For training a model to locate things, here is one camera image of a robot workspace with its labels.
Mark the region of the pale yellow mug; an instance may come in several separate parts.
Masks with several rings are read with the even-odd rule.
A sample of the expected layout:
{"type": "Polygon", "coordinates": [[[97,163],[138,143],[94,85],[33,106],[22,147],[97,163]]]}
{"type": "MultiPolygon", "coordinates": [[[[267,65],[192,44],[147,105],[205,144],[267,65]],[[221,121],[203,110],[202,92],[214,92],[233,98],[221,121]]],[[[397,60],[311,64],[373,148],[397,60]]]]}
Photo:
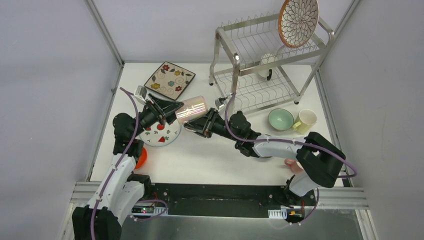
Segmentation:
{"type": "Polygon", "coordinates": [[[305,134],[316,124],[317,120],[318,117],[314,111],[310,109],[302,109],[294,120],[292,129],[298,134],[305,134]]]}

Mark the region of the white ribbed mug black handle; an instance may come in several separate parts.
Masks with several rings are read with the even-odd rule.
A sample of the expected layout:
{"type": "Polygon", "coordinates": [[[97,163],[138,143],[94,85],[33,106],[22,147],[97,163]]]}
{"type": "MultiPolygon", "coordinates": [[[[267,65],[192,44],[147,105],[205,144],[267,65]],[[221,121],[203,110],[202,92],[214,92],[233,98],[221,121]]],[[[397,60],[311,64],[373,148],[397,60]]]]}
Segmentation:
{"type": "Polygon", "coordinates": [[[267,68],[263,68],[257,72],[257,75],[261,77],[262,79],[269,81],[274,72],[274,67],[268,66],[268,64],[275,62],[277,59],[277,56],[273,53],[265,53],[262,55],[260,59],[260,66],[265,65],[267,68]]]}

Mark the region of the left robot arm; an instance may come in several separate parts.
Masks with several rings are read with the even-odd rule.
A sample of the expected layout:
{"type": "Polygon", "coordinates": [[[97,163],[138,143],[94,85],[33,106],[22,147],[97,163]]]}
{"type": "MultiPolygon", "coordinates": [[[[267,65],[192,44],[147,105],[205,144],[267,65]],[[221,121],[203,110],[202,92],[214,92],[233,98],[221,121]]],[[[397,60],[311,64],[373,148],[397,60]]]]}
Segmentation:
{"type": "Polygon", "coordinates": [[[91,199],[72,213],[75,239],[121,238],[122,225],[133,206],[137,201],[149,201],[153,195],[153,189],[146,182],[132,179],[144,144],[135,138],[156,123],[172,124],[177,119],[176,111],[183,106],[181,101],[164,100],[149,94],[143,109],[136,109],[134,117],[121,112],[113,118],[115,142],[112,160],[91,199]]]}

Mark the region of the pink cup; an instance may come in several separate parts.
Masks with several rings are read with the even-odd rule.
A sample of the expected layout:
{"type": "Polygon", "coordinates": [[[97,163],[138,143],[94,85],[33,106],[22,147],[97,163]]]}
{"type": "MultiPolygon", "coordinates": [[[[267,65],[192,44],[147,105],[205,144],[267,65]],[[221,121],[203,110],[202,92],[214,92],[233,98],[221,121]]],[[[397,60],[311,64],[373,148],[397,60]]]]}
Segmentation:
{"type": "Polygon", "coordinates": [[[297,161],[293,159],[285,159],[284,164],[291,170],[295,175],[301,174],[304,172],[304,169],[298,164],[297,161]]]}

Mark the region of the brown rim petal pattern plate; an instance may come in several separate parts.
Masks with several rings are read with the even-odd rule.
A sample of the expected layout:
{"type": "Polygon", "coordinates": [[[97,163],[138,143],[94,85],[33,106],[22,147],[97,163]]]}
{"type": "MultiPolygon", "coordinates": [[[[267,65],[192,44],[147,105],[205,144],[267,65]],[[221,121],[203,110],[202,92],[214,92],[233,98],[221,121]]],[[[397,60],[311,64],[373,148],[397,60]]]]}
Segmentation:
{"type": "Polygon", "coordinates": [[[317,0],[286,0],[278,16],[278,34],[291,49],[305,45],[315,33],[319,22],[317,0]]]}

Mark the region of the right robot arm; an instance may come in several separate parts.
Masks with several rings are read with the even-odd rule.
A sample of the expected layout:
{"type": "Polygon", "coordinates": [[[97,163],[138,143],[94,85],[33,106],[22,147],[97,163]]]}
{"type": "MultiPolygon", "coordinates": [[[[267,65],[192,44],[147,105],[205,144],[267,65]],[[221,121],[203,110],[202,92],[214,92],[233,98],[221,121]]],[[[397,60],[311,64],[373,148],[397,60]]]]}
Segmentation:
{"type": "Polygon", "coordinates": [[[306,137],[287,139],[252,130],[251,123],[241,111],[228,119],[211,108],[205,115],[184,123],[197,135],[210,138],[213,134],[235,141],[235,149],[246,157],[276,157],[294,160],[303,168],[287,182],[284,200],[296,205],[317,187],[332,188],[346,156],[326,138],[311,131],[306,137]]]}

